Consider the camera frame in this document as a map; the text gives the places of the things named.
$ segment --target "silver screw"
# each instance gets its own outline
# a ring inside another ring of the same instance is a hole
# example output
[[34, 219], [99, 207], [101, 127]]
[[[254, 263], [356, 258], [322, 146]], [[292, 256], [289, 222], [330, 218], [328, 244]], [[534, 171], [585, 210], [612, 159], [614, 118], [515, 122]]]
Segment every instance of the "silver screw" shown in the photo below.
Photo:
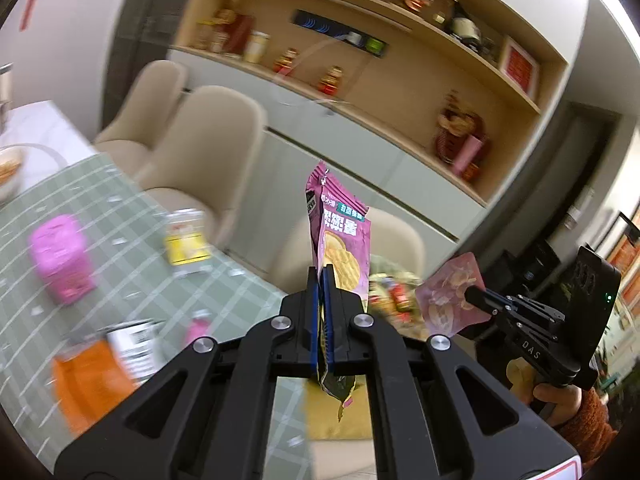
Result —
[[271, 320], [271, 326], [276, 330], [286, 330], [291, 326], [291, 320], [287, 316], [276, 316]]
[[373, 325], [373, 317], [369, 314], [358, 314], [353, 318], [353, 322], [360, 328], [369, 328]]
[[431, 347], [434, 350], [438, 350], [443, 352], [445, 350], [449, 350], [451, 348], [451, 341], [445, 335], [435, 335], [430, 340]]
[[213, 350], [213, 339], [210, 337], [199, 337], [193, 342], [193, 349], [198, 354], [206, 354]]

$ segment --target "brown fuzzy sleeve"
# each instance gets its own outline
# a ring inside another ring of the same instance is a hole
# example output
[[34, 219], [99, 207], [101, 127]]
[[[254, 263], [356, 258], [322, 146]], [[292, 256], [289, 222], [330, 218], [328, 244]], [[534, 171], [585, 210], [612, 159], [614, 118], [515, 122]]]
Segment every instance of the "brown fuzzy sleeve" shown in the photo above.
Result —
[[580, 454], [585, 470], [596, 462], [618, 434], [608, 420], [609, 412], [592, 388], [582, 392], [582, 405], [574, 418], [558, 428], [558, 433]]

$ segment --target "dining table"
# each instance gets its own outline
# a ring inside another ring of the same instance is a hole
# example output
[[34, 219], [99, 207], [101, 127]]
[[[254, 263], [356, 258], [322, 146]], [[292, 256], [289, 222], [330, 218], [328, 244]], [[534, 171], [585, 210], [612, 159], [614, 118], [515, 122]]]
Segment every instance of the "dining table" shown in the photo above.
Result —
[[[70, 337], [151, 319], [169, 361], [184, 348], [195, 312], [210, 312], [208, 333], [223, 342], [276, 316], [284, 293], [216, 248], [206, 270], [175, 276], [164, 254], [167, 211], [96, 152], [52, 102], [12, 110], [0, 148], [16, 144], [25, 154], [20, 188], [0, 207], [0, 402], [53, 471], [74, 438], [51, 370]], [[81, 225], [97, 285], [69, 306], [49, 295], [29, 250], [34, 229], [61, 214]], [[267, 480], [312, 477], [304, 387], [302, 379], [278, 379]]]

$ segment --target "orange package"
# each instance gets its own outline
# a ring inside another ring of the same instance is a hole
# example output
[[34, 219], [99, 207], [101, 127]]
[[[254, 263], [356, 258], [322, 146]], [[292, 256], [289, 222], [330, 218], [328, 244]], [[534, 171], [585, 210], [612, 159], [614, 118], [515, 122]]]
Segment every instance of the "orange package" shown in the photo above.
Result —
[[136, 389], [104, 340], [93, 343], [71, 359], [56, 356], [52, 374], [60, 409], [76, 436]]

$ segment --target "white sticker with red border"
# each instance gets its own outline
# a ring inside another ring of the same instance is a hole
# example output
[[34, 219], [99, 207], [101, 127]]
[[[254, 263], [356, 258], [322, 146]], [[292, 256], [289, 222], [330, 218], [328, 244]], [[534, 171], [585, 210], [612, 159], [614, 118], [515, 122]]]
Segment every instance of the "white sticker with red border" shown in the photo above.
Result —
[[578, 480], [581, 476], [582, 462], [579, 456], [574, 456], [572, 459], [529, 480]]

